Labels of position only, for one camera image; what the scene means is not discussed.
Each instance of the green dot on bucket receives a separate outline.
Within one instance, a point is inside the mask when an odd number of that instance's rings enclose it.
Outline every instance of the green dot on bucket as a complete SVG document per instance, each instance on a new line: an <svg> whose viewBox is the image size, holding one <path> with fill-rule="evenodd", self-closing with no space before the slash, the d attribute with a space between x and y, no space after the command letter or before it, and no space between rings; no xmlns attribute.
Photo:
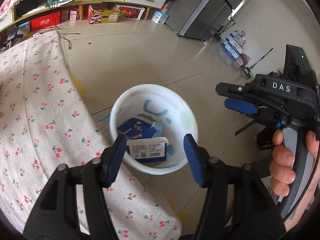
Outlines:
<svg viewBox="0 0 320 240"><path fill-rule="evenodd" d="M180 125L185 130L192 126L192 119L188 111L180 113Z"/></svg>

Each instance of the gray handle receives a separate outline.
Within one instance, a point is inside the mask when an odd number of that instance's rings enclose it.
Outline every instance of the gray handle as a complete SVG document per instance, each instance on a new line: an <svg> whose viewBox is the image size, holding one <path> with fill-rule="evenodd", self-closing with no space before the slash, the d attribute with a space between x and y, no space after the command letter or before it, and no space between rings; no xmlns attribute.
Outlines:
<svg viewBox="0 0 320 240"><path fill-rule="evenodd" d="M284 218L301 196L311 174L313 155L308 152L306 146L307 131L296 131L292 128L284 128L282 144L295 155L295 161L291 167L296 173L296 178L289 185L290 192L287 197L279 198L277 206L280 207L281 217Z"/></svg>

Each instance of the gray refrigerator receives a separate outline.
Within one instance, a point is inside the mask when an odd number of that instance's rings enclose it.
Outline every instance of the gray refrigerator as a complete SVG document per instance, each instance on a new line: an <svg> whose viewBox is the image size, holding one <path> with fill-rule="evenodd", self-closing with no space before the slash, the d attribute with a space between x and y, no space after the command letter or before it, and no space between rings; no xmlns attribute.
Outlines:
<svg viewBox="0 0 320 240"><path fill-rule="evenodd" d="M172 0L165 22L184 37L209 40L242 0Z"/></svg>

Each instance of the metal bolt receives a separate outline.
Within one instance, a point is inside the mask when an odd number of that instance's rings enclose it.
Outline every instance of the metal bolt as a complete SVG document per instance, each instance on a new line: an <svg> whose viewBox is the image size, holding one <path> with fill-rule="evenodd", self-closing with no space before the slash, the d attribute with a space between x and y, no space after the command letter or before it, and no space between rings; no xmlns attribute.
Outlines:
<svg viewBox="0 0 320 240"><path fill-rule="evenodd" d="M58 170L59 171L63 171L63 170L65 170L67 168L67 165L66 164L60 164L59 166L58 166Z"/></svg>
<svg viewBox="0 0 320 240"><path fill-rule="evenodd" d="M96 158L92 159L92 163L93 164L98 164L100 162L101 162L101 159L99 157L96 157Z"/></svg>
<svg viewBox="0 0 320 240"><path fill-rule="evenodd" d="M244 168L246 171L251 171L251 165L249 165L249 164L245 164L245 165L243 166L243 168Z"/></svg>
<svg viewBox="0 0 320 240"><path fill-rule="evenodd" d="M218 163L219 159L217 157L210 157L209 162L211 163Z"/></svg>

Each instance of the white bucket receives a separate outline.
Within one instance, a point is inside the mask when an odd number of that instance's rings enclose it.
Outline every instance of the white bucket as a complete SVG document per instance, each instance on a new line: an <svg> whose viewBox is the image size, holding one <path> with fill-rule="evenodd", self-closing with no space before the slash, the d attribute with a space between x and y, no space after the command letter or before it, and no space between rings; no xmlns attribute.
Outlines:
<svg viewBox="0 0 320 240"><path fill-rule="evenodd" d="M144 84L130 88L115 102L110 114L110 134L118 136L117 127L132 117L155 120L164 125L163 136L169 140L167 160L148 167L134 160L127 152L124 161L138 171L163 175L181 169L188 163L183 138L191 133L198 142L198 126L188 104L168 88Z"/></svg>

